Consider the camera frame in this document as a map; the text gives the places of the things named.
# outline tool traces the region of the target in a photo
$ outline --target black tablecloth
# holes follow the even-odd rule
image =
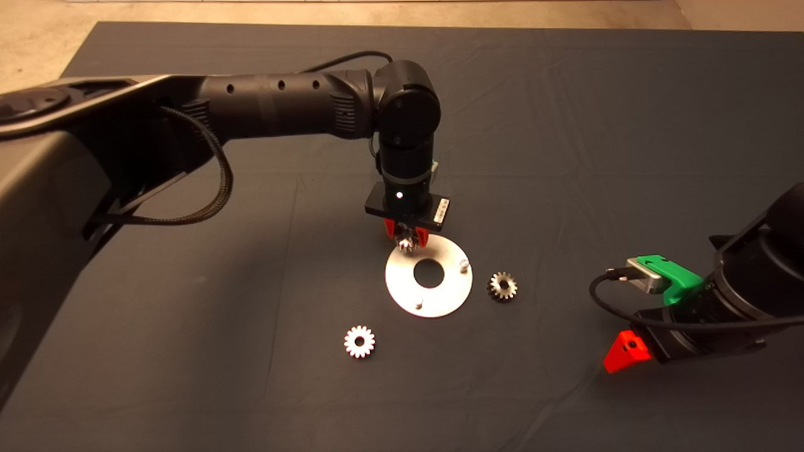
[[[433,190],[473,265],[464,306],[423,319],[390,299],[365,142],[233,142],[221,214],[124,228],[83,272],[0,450],[801,449],[804,331],[610,376],[626,325],[586,287],[641,254],[707,273],[707,237],[802,177],[804,35],[100,23],[65,76],[290,72],[364,48],[422,64],[441,99]],[[217,178],[142,214],[203,206]],[[484,291],[501,270],[507,305]],[[377,334],[362,362],[343,350],[357,324]]]

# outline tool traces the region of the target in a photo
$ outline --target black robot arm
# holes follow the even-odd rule
[[[804,325],[804,183],[776,199],[741,232],[711,236],[710,241],[717,248],[712,272],[703,278],[689,273],[698,282],[666,306],[628,314],[597,295],[597,285],[606,280],[632,281],[656,293],[651,288],[660,287],[669,273],[641,265],[645,260],[629,259],[629,266],[593,281],[593,300],[631,323],[632,331],[620,337],[633,334],[632,340],[624,341],[625,346],[615,342],[606,358],[610,372],[648,356],[668,363],[757,351],[765,347],[766,336]],[[666,260],[660,264],[675,265]],[[641,353],[640,347],[649,353]]]
[[[80,271],[123,224],[187,224],[218,212],[232,189],[225,142],[378,134],[383,182],[367,212],[405,230],[440,230],[444,215],[433,205],[446,198],[429,192],[440,118],[425,70],[410,61],[374,75],[62,79],[1,95],[0,408]],[[213,157],[220,192],[203,214],[133,216]]]

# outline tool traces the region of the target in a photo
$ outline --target green 3d-printed part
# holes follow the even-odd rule
[[[659,256],[658,254],[639,256],[637,257],[637,262],[670,281],[670,287],[663,293],[665,305],[677,303],[683,298],[684,294],[704,282],[702,277],[673,261],[668,261],[665,257]]]

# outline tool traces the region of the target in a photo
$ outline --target concrete floor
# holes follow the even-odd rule
[[[801,0],[74,3],[0,0],[0,92],[58,78],[97,21],[804,31]]]

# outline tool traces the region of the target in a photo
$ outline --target spur gear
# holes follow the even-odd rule
[[[343,338],[343,346],[347,349],[347,353],[353,358],[365,358],[374,350],[374,334],[371,330],[358,325],[352,327],[347,331],[347,335]]]
[[[510,273],[498,272],[489,280],[489,295],[498,302],[509,302],[516,296],[516,281]]]

